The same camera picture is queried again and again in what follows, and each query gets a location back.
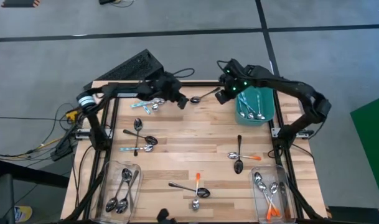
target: wire on floor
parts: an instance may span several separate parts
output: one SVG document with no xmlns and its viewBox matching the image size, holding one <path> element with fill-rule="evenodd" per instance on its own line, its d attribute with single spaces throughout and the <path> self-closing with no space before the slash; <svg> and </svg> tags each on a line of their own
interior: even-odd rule
<svg viewBox="0 0 379 224">
<path fill-rule="evenodd" d="M 9 208 L 7 210 L 7 212 L 2 217 L 5 218 L 5 216 L 8 214 L 8 212 L 11 211 L 11 209 L 13 209 L 15 207 L 15 205 L 17 205 L 22 199 L 24 199 L 26 196 L 28 196 L 38 185 L 39 184 L 35 184 L 25 195 L 21 196 L 20 199 L 18 199 L 18 201 L 16 201 L 14 203 L 14 205 L 11 208 Z"/>
<path fill-rule="evenodd" d="M 71 103 L 63 103 L 63 104 L 61 104 L 61 105 L 58 107 L 57 111 L 55 112 L 55 118 L 54 118 L 54 119 L 51 119 L 52 121 L 54 121 L 54 123 L 53 123 L 53 125 L 52 125 L 51 132 L 48 134 L 48 136 L 47 136 L 47 137 L 41 142 L 41 144 L 40 144 L 37 148 L 35 148 L 35 149 L 31 149 L 31 150 L 28 150 L 28 151 L 25 152 L 25 153 L 16 154 L 16 155 L 4 155 L 4 154 L 0 154 L 0 157 L 15 157 L 15 158 L 20 158 L 20 159 L 29 159 L 29 160 L 30 160 L 30 159 L 31 159 L 30 156 L 27 156 L 27 155 L 32 154 L 33 152 L 37 152 L 37 151 L 39 151 L 40 149 L 42 149 L 42 148 L 44 148 L 44 147 L 46 147 L 46 146 L 49 146 L 49 145 L 51 145 L 51 144 L 53 144 L 53 143 L 59 141 L 61 138 L 59 138 L 59 139 L 54 139 L 54 140 L 52 140 L 52 141 L 50 141 L 50 142 L 48 142 L 48 143 L 45 143 L 45 142 L 48 140 L 48 138 L 51 136 L 51 134 L 54 132 L 56 122 L 59 121 L 59 122 L 61 123 L 62 118 L 58 120 L 58 119 L 57 119 L 57 116 L 58 116 L 58 112 L 59 112 L 59 110 L 60 110 L 61 107 L 64 106 L 64 105 L 70 105 L 70 106 L 74 109 L 74 106 L 73 106 Z"/>
<path fill-rule="evenodd" d="M 119 6 L 122 2 L 130 2 L 130 3 L 127 6 Z M 124 7 L 130 7 L 130 6 L 132 6 L 134 4 L 134 2 L 135 2 L 135 0 L 133 0 L 133 1 L 121 1 L 119 3 L 113 3 L 113 2 L 111 2 L 110 5 L 114 6 L 114 7 L 124 8 Z"/>
<path fill-rule="evenodd" d="M 184 75 L 184 76 L 175 76 L 175 75 L 177 75 L 178 73 L 181 73 L 181 72 L 184 72 L 184 71 L 192 71 L 192 73 L 191 74 L 189 74 L 189 75 Z M 195 69 L 193 69 L 193 68 L 185 68 L 185 69 L 182 69 L 182 70 L 179 70 L 179 71 L 177 71 L 177 72 L 174 72 L 174 73 L 172 73 L 171 75 L 173 75 L 174 77 L 176 77 L 176 78 L 187 78 L 187 77 L 190 77 L 191 75 L 193 75 L 195 73 Z"/>
</svg>

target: metal spoon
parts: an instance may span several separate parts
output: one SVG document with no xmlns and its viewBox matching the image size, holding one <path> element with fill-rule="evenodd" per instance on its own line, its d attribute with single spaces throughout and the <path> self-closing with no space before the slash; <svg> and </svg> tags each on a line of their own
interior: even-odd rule
<svg viewBox="0 0 379 224">
<path fill-rule="evenodd" d="M 241 92 L 240 93 L 241 95 L 242 95 L 242 100 L 244 101 L 243 103 L 246 105 L 246 107 L 247 107 L 247 110 L 248 110 L 248 114 L 247 114 L 247 117 L 249 118 L 249 119 L 254 119 L 254 114 L 251 112 L 251 111 L 254 111 L 251 107 L 250 107 L 250 105 L 247 103 L 247 99 L 246 99 L 246 96 L 245 96 L 245 94 L 243 93 L 243 92 Z"/>
<path fill-rule="evenodd" d="M 233 165 L 233 170 L 235 170 L 236 174 L 240 174 L 243 170 L 243 162 L 240 160 L 240 145 L 241 145 L 241 135 L 238 135 L 238 147 L 239 147 L 239 153 L 238 153 L 238 160 Z"/>
<path fill-rule="evenodd" d="M 109 199 L 108 203 L 106 204 L 106 207 L 105 207 L 106 212 L 110 212 L 115 208 L 115 206 L 117 205 L 117 195 L 119 194 L 120 188 L 124 182 L 126 182 L 127 180 L 131 180 L 131 176 L 132 176 L 132 173 L 129 169 L 124 168 L 121 171 L 121 181 L 119 184 L 119 188 L 116 191 L 116 195 L 113 198 Z"/>
<path fill-rule="evenodd" d="M 200 180 L 200 174 L 197 173 L 196 174 L 196 193 L 195 193 L 195 198 L 194 200 L 192 201 L 192 210 L 196 211 L 199 209 L 199 199 L 197 198 L 197 191 L 199 189 L 199 180 Z"/>
<path fill-rule="evenodd" d="M 258 160 L 258 161 L 261 160 L 260 156 L 239 156 L 238 153 L 236 153 L 236 152 L 229 152 L 227 154 L 227 157 L 230 158 L 230 159 L 237 159 L 239 157 L 243 157 L 243 158 L 254 159 L 254 160 Z"/>
<path fill-rule="evenodd" d="M 278 191 L 278 187 L 279 187 L 279 185 L 276 182 L 273 182 L 271 184 L 271 186 L 269 187 L 269 191 L 271 192 L 271 198 L 269 198 L 269 200 L 271 201 L 271 203 L 269 203 L 269 207 L 268 207 L 268 212 L 267 212 L 267 216 L 266 216 L 267 220 L 271 219 L 271 215 L 280 216 L 279 210 L 275 207 L 275 205 L 272 201 L 274 194 Z"/>
<path fill-rule="evenodd" d="M 133 175 L 133 178 L 132 178 L 133 181 L 130 181 L 129 184 L 128 184 L 128 189 L 127 189 L 126 196 L 123 199 L 121 199 L 119 201 L 119 203 L 117 204 L 117 207 L 116 207 L 116 213 L 117 214 L 123 213 L 127 209 L 127 207 L 128 207 L 127 196 L 130 193 L 131 187 L 133 186 L 133 183 L 135 182 L 135 179 L 137 178 L 138 173 L 139 173 L 138 170 L 136 170 L 134 172 L 134 175 Z"/>
<path fill-rule="evenodd" d="M 263 180 L 263 177 L 259 172 L 256 172 L 254 174 L 254 183 L 258 186 L 258 182 L 260 182 L 261 180 Z"/>
<path fill-rule="evenodd" d="M 194 96 L 194 97 L 192 97 L 192 98 L 190 99 L 190 102 L 193 103 L 193 104 L 198 104 L 198 103 L 200 103 L 200 100 L 202 100 L 203 97 L 205 97 L 205 96 L 207 96 L 207 95 L 209 95 L 209 94 L 215 93 L 215 92 L 217 92 L 217 91 L 220 90 L 220 89 L 221 89 L 220 87 L 217 87 L 217 88 L 215 88 L 214 90 L 212 90 L 212 91 L 210 91 L 210 92 L 204 94 L 203 96 Z"/>
<path fill-rule="evenodd" d="M 257 95 L 257 104 L 258 104 L 257 119 L 265 119 L 265 117 L 261 114 L 261 105 L 260 105 L 260 96 L 259 95 Z"/>
<path fill-rule="evenodd" d="M 153 145 L 145 145 L 145 147 L 125 147 L 125 148 L 120 148 L 120 151 L 131 151 L 131 150 L 145 150 L 145 152 L 151 152 L 153 151 Z"/>
<path fill-rule="evenodd" d="M 239 115 L 242 117 L 242 118 L 245 118 L 246 115 L 245 115 L 245 112 L 243 112 L 243 109 L 241 108 L 241 101 L 239 100 Z"/>
<path fill-rule="evenodd" d="M 169 182 L 169 186 L 170 187 L 177 187 L 177 188 L 186 189 L 186 190 L 190 190 L 190 191 L 196 192 L 196 190 L 194 190 L 194 189 L 190 189 L 190 188 L 184 187 L 184 186 L 176 184 L 174 182 Z M 204 187 L 199 187 L 197 189 L 197 196 L 199 196 L 201 198 L 207 198 L 207 197 L 210 196 L 210 194 L 211 194 L 210 191 L 207 190 Z"/>
<path fill-rule="evenodd" d="M 125 134 L 130 134 L 130 135 L 137 136 L 137 137 L 141 137 L 141 138 L 144 138 L 145 141 L 146 141 L 146 143 L 148 143 L 148 144 L 152 144 L 152 145 L 154 145 L 154 146 L 157 145 L 157 144 L 159 143 L 159 141 L 157 141 L 157 139 L 156 139 L 155 137 L 153 137 L 153 136 L 146 136 L 146 137 L 144 137 L 144 136 L 140 136 L 140 135 L 135 134 L 135 133 L 133 133 L 133 132 L 131 132 L 131 131 L 128 131 L 127 129 L 124 129 L 124 130 L 123 130 L 123 133 L 125 133 Z"/>
<path fill-rule="evenodd" d="M 141 119 L 137 118 L 134 120 L 134 129 L 135 131 L 137 131 L 137 140 L 135 142 L 135 147 L 138 147 L 138 135 L 139 135 L 139 131 L 142 130 L 142 121 Z M 134 151 L 134 156 L 138 156 L 138 150 L 135 150 Z"/>
</svg>

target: wooden table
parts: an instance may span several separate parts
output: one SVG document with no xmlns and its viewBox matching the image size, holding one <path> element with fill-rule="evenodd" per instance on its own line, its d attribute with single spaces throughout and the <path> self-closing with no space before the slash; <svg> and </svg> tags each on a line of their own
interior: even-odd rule
<svg viewBox="0 0 379 224">
<path fill-rule="evenodd" d="M 108 82 L 96 81 L 93 87 L 106 83 Z M 181 92 L 190 98 L 203 95 L 212 89 L 212 86 L 183 87 Z M 280 93 L 278 95 L 285 123 L 293 122 L 300 117 L 301 110 L 297 99 Z M 188 103 L 184 110 L 180 110 L 176 103 L 168 102 L 151 115 L 146 114 L 142 108 L 129 107 L 138 101 L 135 98 L 120 99 L 111 152 L 111 160 L 138 164 L 144 174 L 139 200 L 131 221 L 156 222 L 160 209 L 167 208 L 170 216 L 175 217 L 178 222 L 257 222 L 249 173 L 254 166 L 275 164 L 274 159 L 267 156 L 267 152 L 273 149 L 268 124 L 260 127 L 237 125 L 234 118 L 234 101 L 220 105 L 213 95 L 205 97 L 199 105 Z M 141 118 L 144 124 L 141 134 L 155 136 L 159 144 L 152 152 L 140 151 L 138 157 L 134 157 L 132 151 L 120 152 L 119 148 L 134 145 L 135 137 L 123 134 L 122 130 L 133 131 L 133 121 L 137 117 Z M 238 134 L 243 136 L 242 154 L 262 157 L 262 161 L 244 159 L 245 168 L 240 175 L 233 171 L 234 161 L 227 159 L 228 152 L 237 151 Z M 144 140 L 140 139 L 140 145 L 143 144 Z M 299 139 L 295 144 L 309 151 L 308 141 Z M 78 144 L 75 156 L 76 170 L 85 149 L 89 146 L 89 140 Z M 316 212 L 325 217 L 325 205 L 311 157 L 294 146 L 291 155 L 299 190 Z M 80 199 L 87 191 L 93 156 L 94 150 L 90 150 L 83 161 Z M 201 199 L 201 209 L 193 212 L 190 208 L 193 192 L 169 187 L 168 182 L 195 188 L 197 172 L 201 173 L 200 187 L 208 188 L 212 196 Z M 62 218 L 67 217 L 74 209 L 75 195 L 72 172 Z"/>
</svg>

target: black cable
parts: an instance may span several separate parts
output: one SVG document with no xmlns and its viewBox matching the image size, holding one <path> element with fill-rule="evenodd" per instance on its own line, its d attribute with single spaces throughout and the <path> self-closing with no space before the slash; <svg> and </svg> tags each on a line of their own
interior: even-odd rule
<svg viewBox="0 0 379 224">
<path fill-rule="evenodd" d="M 53 118 L 20 118 L 20 117 L 5 117 L 0 116 L 0 119 L 23 119 L 23 120 L 46 120 L 46 121 L 55 121 Z"/>
<path fill-rule="evenodd" d="M 326 121 L 326 119 L 322 122 L 322 124 L 319 126 L 319 128 L 316 130 L 316 132 L 314 132 L 314 134 L 312 136 L 308 137 L 308 140 L 312 139 L 316 134 L 318 134 L 319 130 L 321 130 L 321 128 L 325 124 L 325 121 Z"/>
<path fill-rule="evenodd" d="M 300 146 L 298 146 L 296 144 L 291 144 L 291 145 L 292 146 L 296 146 L 298 149 L 302 150 L 303 152 L 305 152 L 306 154 L 308 154 L 309 156 L 311 156 L 312 157 L 312 161 L 314 161 L 314 163 L 315 163 L 314 156 L 309 151 L 305 150 L 304 148 L 302 148 L 302 147 L 300 147 Z"/>
<path fill-rule="evenodd" d="M 58 112 L 59 112 L 59 109 L 64 106 L 64 105 L 70 105 L 72 107 L 72 109 L 74 109 L 75 107 L 71 104 L 71 103 L 62 103 L 58 109 L 57 109 L 57 112 L 55 112 L 55 117 L 54 117 L 54 123 L 52 125 L 52 129 L 51 129 L 51 132 L 48 134 L 48 136 L 42 141 L 41 144 L 44 144 L 49 137 L 51 137 L 51 134 L 53 133 L 54 129 L 55 129 L 55 124 L 57 123 L 57 116 L 58 116 Z"/>
<path fill-rule="evenodd" d="M 54 129 L 55 129 L 55 124 L 56 124 L 56 122 L 57 121 L 59 121 L 59 124 L 61 125 L 61 121 L 62 121 L 62 118 L 60 118 L 59 120 L 57 120 L 57 116 L 58 116 L 58 112 L 59 112 L 59 109 L 62 107 L 62 106 L 64 106 L 64 105 L 70 105 L 73 109 L 74 109 L 74 106 L 71 104 L 71 103 L 63 103 L 63 104 L 61 104 L 59 107 L 58 107 L 58 109 L 57 109 L 57 111 L 55 112 L 55 118 L 54 119 L 51 119 L 52 121 L 54 121 L 54 123 L 53 123 L 53 125 L 52 125 L 52 129 L 51 129 L 51 132 L 49 133 L 49 135 L 41 142 L 41 144 L 44 144 L 45 142 L 46 142 L 46 140 L 48 140 L 48 138 L 51 136 L 51 134 L 54 132 Z M 9 118 L 9 119 L 36 119 L 36 118 Z M 8 155 L 8 154 L 0 154 L 0 156 L 1 157 L 19 157 L 19 156 L 23 156 L 23 155 L 27 155 L 27 154 L 31 154 L 31 153 L 33 153 L 33 152 L 35 152 L 37 150 L 37 148 L 35 148 L 35 149 L 30 149 L 30 150 L 28 150 L 27 152 L 25 152 L 25 153 L 20 153 L 20 154 L 16 154 L 16 155 Z"/>
<path fill-rule="evenodd" d="M 178 73 L 184 72 L 184 71 L 192 71 L 192 73 L 189 75 L 181 76 L 181 77 L 179 77 L 179 76 L 174 76 L 174 77 L 176 77 L 176 78 L 187 78 L 187 77 L 190 77 L 191 75 L 193 75 L 195 73 L 195 69 L 193 69 L 193 68 L 184 68 L 182 70 L 179 70 L 178 72 L 172 73 L 171 75 L 177 75 Z"/>
<path fill-rule="evenodd" d="M 220 63 L 229 63 L 229 62 L 221 61 L 221 60 L 218 60 L 218 61 L 217 61 L 217 65 L 218 65 L 218 67 L 221 69 L 221 71 L 224 72 L 224 69 L 221 67 Z"/>
<path fill-rule="evenodd" d="M 21 196 L 20 199 L 14 203 L 14 205 L 7 210 L 7 212 L 2 216 L 3 218 L 8 214 L 8 212 L 15 207 L 15 205 L 20 202 L 24 197 L 28 196 L 39 184 L 35 184 L 25 195 Z"/>
<path fill-rule="evenodd" d="M 123 8 L 123 7 L 130 7 L 131 5 L 134 4 L 134 2 L 135 2 L 135 0 L 132 0 L 131 3 L 128 4 L 127 6 L 118 6 L 119 3 L 113 3 L 113 2 L 111 2 L 110 4 L 111 4 L 112 6 L 114 6 L 114 7 L 121 7 L 121 8 Z"/>
<path fill-rule="evenodd" d="M 81 176 L 81 174 L 82 174 L 83 161 L 84 161 L 85 155 L 87 154 L 88 150 L 91 149 L 91 147 L 92 147 L 92 145 L 89 146 L 89 147 L 85 150 L 85 152 L 84 152 L 84 154 L 83 154 L 83 157 L 82 157 L 82 160 L 80 161 L 80 165 L 78 166 L 78 178 L 77 178 L 77 189 L 76 189 L 76 202 L 75 202 L 76 205 L 78 205 L 78 203 L 79 203 L 79 201 L 80 201 L 80 200 L 79 200 L 79 195 L 78 195 L 78 190 L 80 189 L 80 176 Z"/>
<path fill-rule="evenodd" d="M 76 171 L 75 171 L 75 161 L 73 158 L 73 155 L 70 156 L 71 161 L 72 161 L 72 169 L 73 169 L 73 176 L 75 178 L 75 187 L 76 187 L 76 204 L 75 206 L 78 206 L 78 185 L 77 185 L 77 178 L 76 178 Z"/>
<path fill-rule="evenodd" d="M 314 156 L 307 150 L 305 150 L 304 148 L 296 145 L 296 144 L 292 144 L 292 146 L 296 146 L 297 148 L 299 148 L 300 150 L 304 151 L 306 154 L 308 154 L 309 156 L 312 157 L 312 160 L 314 161 L 315 163 L 315 159 L 314 159 Z M 274 154 L 274 149 L 270 150 L 268 153 L 267 153 L 267 156 L 269 158 L 272 158 L 272 159 L 275 159 L 275 156 L 273 155 Z M 281 157 L 283 155 L 283 150 L 282 149 L 278 149 L 278 156 Z"/>
</svg>

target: orange handle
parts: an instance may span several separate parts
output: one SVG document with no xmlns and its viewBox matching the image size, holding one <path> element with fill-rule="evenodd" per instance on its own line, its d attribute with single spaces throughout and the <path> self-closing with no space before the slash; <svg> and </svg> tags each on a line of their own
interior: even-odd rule
<svg viewBox="0 0 379 224">
<path fill-rule="evenodd" d="M 260 156 L 251 156 L 252 159 L 255 159 L 255 160 L 258 160 L 260 161 L 261 160 L 261 157 Z"/>
<path fill-rule="evenodd" d="M 268 212 L 266 213 L 266 219 L 268 221 L 271 220 L 271 208 L 272 208 L 272 203 L 269 204 Z"/>
<path fill-rule="evenodd" d="M 275 205 L 272 205 L 272 211 L 275 213 L 273 214 L 274 216 L 277 216 L 277 217 L 281 216 L 281 212 L 279 211 L 279 209 L 275 207 Z"/>
</svg>

